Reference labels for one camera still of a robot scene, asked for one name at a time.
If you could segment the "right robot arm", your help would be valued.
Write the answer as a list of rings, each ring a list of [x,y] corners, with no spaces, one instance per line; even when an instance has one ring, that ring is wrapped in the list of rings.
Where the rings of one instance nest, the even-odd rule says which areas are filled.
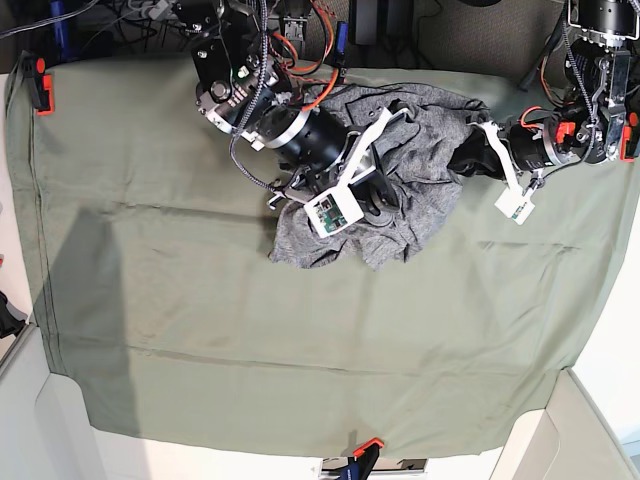
[[[303,66],[290,38],[269,27],[277,4],[269,1],[180,1],[173,11],[197,40],[191,57],[198,74],[201,115],[257,151],[270,149],[285,181],[266,183],[242,164],[237,168],[283,200],[302,206],[316,233],[327,238],[365,221],[388,225],[399,200],[384,173],[375,141],[401,110],[382,108],[364,126],[345,125],[323,103],[343,82],[348,25],[333,24],[318,1],[300,4],[313,12],[324,33],[324,51]]]

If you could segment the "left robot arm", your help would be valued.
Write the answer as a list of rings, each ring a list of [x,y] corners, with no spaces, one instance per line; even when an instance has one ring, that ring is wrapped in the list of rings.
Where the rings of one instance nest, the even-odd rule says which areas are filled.
[[[567,1],[538,58],[520,85],[543,80],[558,44],[566,48],[563,97],[531,107],[503,124],[477,124],[456,149],[449,169],[459,175],[509,181],[524,173],[541,187],[554,173],[579,164],[632,162],[639,153],[639,39],[636,1]]]

